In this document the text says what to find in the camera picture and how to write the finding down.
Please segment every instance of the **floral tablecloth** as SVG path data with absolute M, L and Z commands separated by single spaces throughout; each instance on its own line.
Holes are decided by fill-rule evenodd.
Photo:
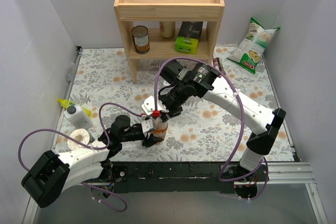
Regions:
M 252 74 L 232 61 L 227 60 L 234 47 L 217 46 L 215 57 L 223 59 L 226 74 L 233 84 L 256 102 L 277 108 L 277 102 L 261 61 L 256 74 Z M 115 102 L 136 113 L 142 113 L 141 104 L 153 95 L 154 78 L 162 60 L 141 60 L 138 81 L 133 83 L 123 48 L 84 49 L 79 62 L 70 100 L 92 111 L 94 126 L 88 131 L 97 139 L 102 133 L 99 123 L 99 106 Z M 115 106 L 106 106 L 102 118 L 109 127 L 116 116 L 126 114 L 131 122 L 138 122 L 135 116 Z M 150 148 L 141 141 L 123 143 L 123 149 L 112 161 L 225 161 L 236 144 L 240 121 L 220 107 L 199 98 L 190 98 L 183 106 L 180 116 L 168 121 L 164 142 Z M 61 131 L 70 134 L 74 127 L 63 119 Z M 233 161 L 238 161 L 246 148 L 251 131 L 245 127 L 243 140 Z M 53 146 L 56 153 L 68 151 L 66 138 L 60 136 Z M 293 156 L 284 127 L 267 156 L 270 161 L 292 161 Z

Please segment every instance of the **tape roll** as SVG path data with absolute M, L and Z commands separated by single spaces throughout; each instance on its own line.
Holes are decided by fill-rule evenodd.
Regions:
M 77 129 L 75 131 L 73 131 L 70 134 L 70 137 L 74 138 L 75 140 L 83 143 L 83 144 L 89 144 L 92 143 L 94 141 L 94 138 L 90 135 L 90 133 L 85 130 L 85 129 Z M 74 151 L 77 150 L 79 148 L 83 148 L 83 146 L 75 143 L 74 141 L 68 140 L 68 147 Z

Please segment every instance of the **red object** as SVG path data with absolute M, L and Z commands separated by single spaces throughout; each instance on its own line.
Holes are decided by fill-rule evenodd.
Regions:
M 159 110 L 154 110 L 153 111 L 153 117 L 158 118 L 160 116 L 160 111 Z

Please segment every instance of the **chip bag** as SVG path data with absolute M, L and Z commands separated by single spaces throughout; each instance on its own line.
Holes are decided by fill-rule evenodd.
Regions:
M 256 73 L 256 67 L 261 55 L 274 33 L 279 29 L 280 27 L 265 30 L 261 24 L 251 18 L 248 34 L 228 59 L 237 62 L 251 73 Z

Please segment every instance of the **black and green package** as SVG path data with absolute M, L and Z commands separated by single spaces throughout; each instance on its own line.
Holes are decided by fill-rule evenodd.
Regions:
M 237 62 L 251 73 L 256 73 L 261 55 L 263 55 L 266 46 L 279 29 L 280 27 L 265 30 L 261 24 L 251 18 L 248 34 L 228 59 Z
M 195 55 L 202 27 L 203 22 L 182 22 L 175 41 L 175 51 Z

